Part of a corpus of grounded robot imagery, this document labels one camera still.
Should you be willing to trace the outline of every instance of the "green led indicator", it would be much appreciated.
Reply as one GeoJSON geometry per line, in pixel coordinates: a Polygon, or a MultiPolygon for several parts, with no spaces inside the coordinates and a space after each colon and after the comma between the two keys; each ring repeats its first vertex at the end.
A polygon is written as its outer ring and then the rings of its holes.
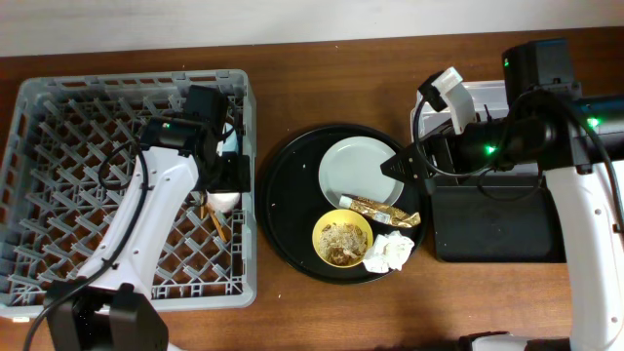
{"type": "Polygon", "coordinates": [[[598,118],[590,117],[587,119],[587,124],[593,129],[596,129],[600,125],[600,123],[601,120],[599,120],[598,118]]]}

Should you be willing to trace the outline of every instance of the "yellow bowl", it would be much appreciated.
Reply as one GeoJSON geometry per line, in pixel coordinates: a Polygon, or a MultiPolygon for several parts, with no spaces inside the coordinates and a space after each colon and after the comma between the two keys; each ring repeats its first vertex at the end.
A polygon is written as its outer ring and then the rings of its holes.
{"type": "Polygon", "coordinates": [[[316,222],[316,225],[314,225],[314,231],[312,231],[312,245],[314,246],[314,251],[326,264],[332,265],[337,268],[351,268],[360,264],[362,262],[361,258],[355,263],[345,266],[339,266],[327,262],[325,258],[321,256],[319,251],[321,233],[326,226],[331,225],[332,223],[357,225],[367,235],[367,250],[372,247],[373,241],[371,225],[362,217],[361,214],[358,214],[351,210],[333,210],[326,214],[323,214],[323,216],[319,218],[319,220],[316,222]]]}

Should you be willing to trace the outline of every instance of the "gold wrapper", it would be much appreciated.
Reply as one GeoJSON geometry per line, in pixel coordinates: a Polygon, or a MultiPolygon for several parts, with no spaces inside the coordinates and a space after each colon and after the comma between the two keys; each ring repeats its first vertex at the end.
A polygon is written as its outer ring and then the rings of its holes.
{"type": "Polygon", "coordinates": [[[351,195],[342,195],[340,206],[355,211],[360,215],[367,216],[380,223],[400,227],[412,228],[420,224],[420,213],[406,214],[392,206],[376,201],[351,195]]]}

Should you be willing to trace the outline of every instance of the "table surface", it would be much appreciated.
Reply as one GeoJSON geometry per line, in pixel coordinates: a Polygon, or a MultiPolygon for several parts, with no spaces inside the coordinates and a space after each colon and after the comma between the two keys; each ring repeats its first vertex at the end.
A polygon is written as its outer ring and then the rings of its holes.
{"type": "MultiPolygon", "coordinates": [[[[215,68],[241,68],[250,76],[258,165],[281,140],[332,122],[362,124],[407,144],[415,91],[430,74],[453,65],[465,81],[499,80],[504,50],[562,36],[586,95],[624,93],[622,27],[0,58],[0,144],[26,78],[215,68]]],[[[190,350],[365,350],[487,331],[569,335],[564,264],[442,263],[430,233],[403,271],[343,287],[296,272],[261,231],[257,242],[255,302],[240,310],[163,313],[172,343],[190,350]]],[[[27,328],[0,320],[0,348],[20,347],[27,328]]],[[[52,349],[45,326],[33,349],[52,349]]]]}

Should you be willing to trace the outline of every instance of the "dish rack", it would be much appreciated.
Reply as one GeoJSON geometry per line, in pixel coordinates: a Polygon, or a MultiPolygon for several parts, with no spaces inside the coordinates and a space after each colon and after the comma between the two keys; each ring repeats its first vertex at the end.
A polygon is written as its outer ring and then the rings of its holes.
{"type": "MultiPolygon", "coordinates": [[[[0,317],[41,311],[54,280],[76,278],[105,234],[124,190],[105,191],[106,153],[140,135],[151,116],[175,117],[191,85],[218,88],[242,115],[237,133],[255,169],[255,98],[241,70],[33,78],[19,88],[0,173],[0,317]]],[[[107,182],[125,183],[135,160],[114,158],[107,182]]],[[[158,261],[152,304],[158,311],[245,307],[256,294],[252,191],[220,218],[183,205],[158,261]]],[[[199,200],[196,193],[188,200],[199,200]]]]}

